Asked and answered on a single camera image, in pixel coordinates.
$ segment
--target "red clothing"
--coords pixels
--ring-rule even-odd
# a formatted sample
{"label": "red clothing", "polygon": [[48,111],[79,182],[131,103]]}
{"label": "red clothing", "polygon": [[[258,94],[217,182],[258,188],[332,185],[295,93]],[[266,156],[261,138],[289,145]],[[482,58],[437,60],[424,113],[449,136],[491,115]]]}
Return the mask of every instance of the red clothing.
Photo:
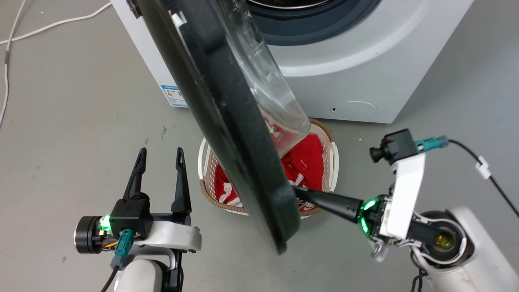
{"label": "red clothing", "polygon": [[[317,135],[307,135],[281,159],[281,163],[291,185],[322,190],[323,149]],[[220,165],[216,166],[214,173],[214,190],[216,200],[220,203],[242,207],[240,198],[236,195]],[[309,204],[303,210],[309,211],[315,208],[316,206]]]}

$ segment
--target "black cable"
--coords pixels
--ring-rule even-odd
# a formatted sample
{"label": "black cable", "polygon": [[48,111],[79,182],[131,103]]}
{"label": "black cable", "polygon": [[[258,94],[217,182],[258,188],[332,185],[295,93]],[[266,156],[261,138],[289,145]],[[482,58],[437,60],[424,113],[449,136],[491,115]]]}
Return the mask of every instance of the black cable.
{"label": "black cable", "polygon": [[413,257],[413,251],[412,250],[411,250],[411,261],[418,268],[418,276],[414,277],[414,279],[413,279],[413,284],[411,286],[411,292],[415,292],[416,281],[418,281],[418,292],[421,292],[421,289],[422,289],[422,287],[424,285],[423,277],[428,276],[429,274],[422,267],[420,267],[417,264],[417,262],[415,261],[415,258]]}
{"label": "black cable", "polygon": [[182,287],[184,286],[184,269],[182,269],[182,267],[180,267],[180,278],[181,279],[180,279],[178,291],[182,292]]}
{"label": "black cable", "polygon": [[108,278],[108,281],[106,281],[106,284],[104,284],[104,287],[103,289],[101,289],[101,292],[106,292],[108,290],[108,287],[110,287],[110,284],[112,283],[112,281],[114,280],[115,278],[115,275],[117,274],[117,271],[119,270],[119,266],[116,266],[113,270],[112,270],[112,274],[110,275],[110,278]]}
{"label": "black cable", "polygon": [[[483,162],[480,161],[480,159],[478,158],[478,156],[472,151],[470,150],[467,146],[463,145],[461,142],[458,142],[456,140],[451,140],[449,139],[449,143],[452,143],[452,144],[456,144],[458,146],[460,146],[461,148],[463,148],[465,151],[467,151],[477,162],[479,162],[481,165],[483,165]],[[492,175],[490,175],[490,177],[488,177],[490,179],[490,181],[494,184],[494,186],[496,187],[497,191],[501,194],[501,196],[503,197],[503,199],[505,201],[507,201],[508,203],[508,206],[510,206],[510,208],[512,208],[512,210],[514,211],[515,215],[519,218],[519,211],[517,211],[517,209],[515,208],[514,204],[512,204],[512,202],[510,201],[510,199],[507,197],[507,195],[504,193],[503,189],[499,186],[499,184],[496,182],[496,180],[494,179],[494,177]]]}

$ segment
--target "gray floor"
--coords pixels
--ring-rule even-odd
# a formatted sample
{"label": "gray floor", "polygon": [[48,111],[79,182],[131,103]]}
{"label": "gray floor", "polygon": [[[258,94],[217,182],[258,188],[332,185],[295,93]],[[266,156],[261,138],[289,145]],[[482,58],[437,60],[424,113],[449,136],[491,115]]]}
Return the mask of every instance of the gray floor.
{"label": "gray floor", "polygon": [[[89,14],[105,2],[33,0],[17,35]],[[1,40],[20,3],[0,2]],[[517,11],[518,1],[476,0],[392,125],[326,122],[340,152],[338,193],[369,198],[386,192],[391,171],[373,164],[367,150],[384,134],[408,127],[417,139],[448,135],[472,146],[519,205]],[[185,291],[409,290],[417,271],[408,250],[392,249],[385,262],[375,263],[359,228],[343,220],[324,213],[304,220],[278,257],[249,218],[209,204],[196,172],[202,134],[188,110],[167,104],[113,8],[15,42],[10,77],[0,129],[4,291],[102,287],[111,254],[79,255],[72,233],[82,215],[110,212],[143,146],[143,191],[154,212],[167,212],[173,199],[176,147],[186,154],[203,251],[184,258]],[[417,210],[457,205],[476,213],[518,269],[517,218],[467,154],[456,147],[433,151]]]}

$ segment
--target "sticker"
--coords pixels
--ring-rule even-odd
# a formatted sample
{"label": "sticker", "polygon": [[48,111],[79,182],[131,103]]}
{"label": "sticker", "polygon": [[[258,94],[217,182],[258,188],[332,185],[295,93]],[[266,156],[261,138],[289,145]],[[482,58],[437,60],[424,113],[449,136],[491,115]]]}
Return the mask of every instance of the sticker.
{"label": "sticker", "polygon": [[172,107],[187,107],[187,103],[178,87],[169,85],[161,85],[160,87],[164,90],[164,94]]}

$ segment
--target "washing machine panel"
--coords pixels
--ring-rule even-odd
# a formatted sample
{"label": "washing machine panel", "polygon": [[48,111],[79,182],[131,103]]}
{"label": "washing machine panel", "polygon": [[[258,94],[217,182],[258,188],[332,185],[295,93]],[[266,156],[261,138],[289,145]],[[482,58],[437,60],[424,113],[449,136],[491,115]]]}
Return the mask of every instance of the washing machine panel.
{"label": "washing machine panel", "polygon": [[472,0],[382,0],[324,41],[269,46],[310,117],[392,123]]}

